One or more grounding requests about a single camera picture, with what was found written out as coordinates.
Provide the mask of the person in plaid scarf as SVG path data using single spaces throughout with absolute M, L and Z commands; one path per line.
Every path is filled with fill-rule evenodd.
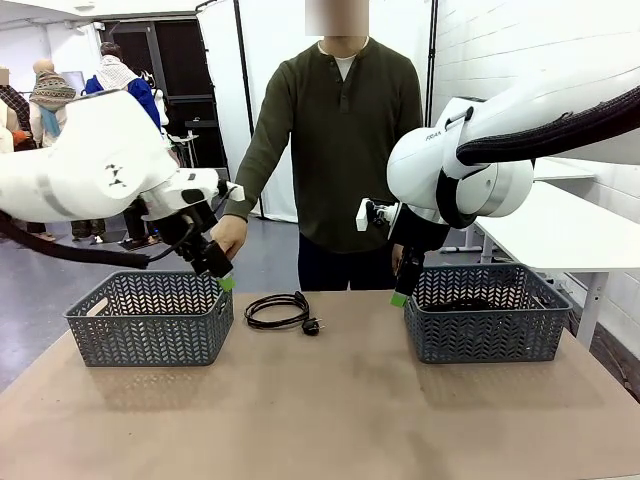
M 7 127 L 14 138 L 16 151 L 33 150 L 36 143 L 30 127 L 30 109 L 28 102 L 10 86 L 9 69 L 0 65 L 0 100 L 8 108 Z

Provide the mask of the black power cable round plug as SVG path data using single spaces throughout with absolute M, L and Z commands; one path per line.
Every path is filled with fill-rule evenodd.
M 318 336 L 324 326 L 313 316 L 306 297 L 299 291 L 271 294 L 251 302 L 244 310 L 246 324 L 260 331 L 299 327 L 306 336 Z

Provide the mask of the person's right forearm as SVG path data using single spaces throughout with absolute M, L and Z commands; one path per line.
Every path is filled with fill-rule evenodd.
M 241 201 L 229 199 L 224 210 L 225 215 L 247 220 L 280 158 L 281 154 L 270 149 L 246 152 L 235 178 L 236 183 L 244 189 L 245 199 Z

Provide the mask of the white backdrop screen black frame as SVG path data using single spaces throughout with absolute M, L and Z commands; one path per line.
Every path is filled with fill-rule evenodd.
M 409 58 L 427 93 L 430 0 L 370 0 L 373 39 Z M 281 62 L 312 46 L 304 0 L 216 0 L 197 20 L 214 86 L 230 175 L 236 175 L 269 79 Z

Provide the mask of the large white table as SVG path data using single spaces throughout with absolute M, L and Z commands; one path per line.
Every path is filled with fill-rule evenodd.
M 609 274 L 640 270 L 640 224 L 549 183 L 535 182 L 514 213 L 480 217 L 484 232 L 481 261 L 498 246 L 535 271 L 592 276 L 576 338 L 591 346 Z

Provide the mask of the white bare mannequin torso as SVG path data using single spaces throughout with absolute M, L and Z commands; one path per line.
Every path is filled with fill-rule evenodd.
M 163 134 L 166 133 L 166 126 L 169 124 L 169 119 L 166 113 L 166 103 L 163 91 L 156 85 L 154 76 L 146 70 L 142 70 L 140 77 L 149 85 L 155 106 L 159 113 L 160 129 Z

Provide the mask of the mannequin with patterned scarf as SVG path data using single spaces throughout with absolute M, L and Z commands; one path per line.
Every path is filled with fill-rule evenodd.
M 32 136 L 40 148 L 49 148 L 58 140 L 66 124 L 66 105 L 78 94 L 55 71 L 51 60 L 37 60 L 33 70 L 36 81 L 29 97 Z

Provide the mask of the small white desk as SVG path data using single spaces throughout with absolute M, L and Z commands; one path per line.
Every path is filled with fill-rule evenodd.
M 195 140 L 197 135 L 189 133 L 185 137 L 167 134 L 167 138 L 171 144 L 172 150 L 177 154 L 179 164 L 184 168 L 198 168 L 199 162 L 197 158 Z

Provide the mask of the dark glass doorway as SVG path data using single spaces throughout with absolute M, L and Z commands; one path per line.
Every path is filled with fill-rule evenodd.
M 134 72 L 146 70 L 163 91 L 168 134 L 197 135 L 199 167 L 226 168 L 214 87 L 205 47 L 193 18 L 159 21 L 110 21 L 100 38 L 121 47 L 124 62 Z

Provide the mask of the person's right hand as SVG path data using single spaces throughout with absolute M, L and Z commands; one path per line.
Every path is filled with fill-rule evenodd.
M 248 233 L 248 222 L 241 217 L 224 215 L 210 230 L 210 236 L 229 260 L 233 260 L 244 245 Z

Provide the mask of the mannequin in blue shirt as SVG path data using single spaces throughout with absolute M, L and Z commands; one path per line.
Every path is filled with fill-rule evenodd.
M 86 81 L 85 93 L 122 90 L 128 92 L 145 110 L 156 128 L 161 130 L 160 114 L 155 104 L 152 89 L 140 76 L 136 75 L 123 61 L 117 44 L 103 42 L 100 46 L 101 60 L 96 73 Z M 124 213 L 129 238 L 125 246 L 142 247 L 150 243 L 151 233 L 145 222 L 132 209 Z

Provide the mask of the black cable angled plug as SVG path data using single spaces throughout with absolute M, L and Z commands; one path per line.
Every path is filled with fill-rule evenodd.
M 479 298 L 461 298 L 446 305 L 450 311 L 491 311 L 498 306 L 488 300 Z

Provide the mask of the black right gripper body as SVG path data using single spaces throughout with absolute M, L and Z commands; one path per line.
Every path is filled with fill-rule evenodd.
M 402 204 L 390 228 L 389 240 L 402 247 L 425 253 L 439 250 L 445 243 L 450 227 L 425 220 Z

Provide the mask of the small white table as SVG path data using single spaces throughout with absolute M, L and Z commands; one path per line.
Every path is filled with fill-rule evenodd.
M 587 170 L 557 162 L 551 158 L 535 160 L 535 181 L 593 179 L 595 174 Z

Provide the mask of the person in green sweater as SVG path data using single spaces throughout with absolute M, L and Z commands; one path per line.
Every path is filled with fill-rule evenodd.
M 393 147 L 421 126 L 418 74 L 369 33 L 370 0 L 304 0 L 316 42 L 270 78 L 248 150 L 289 152 L 305 291 L 395 286 L 386 231 L 356 229 L 363 198 L 388 200 Z

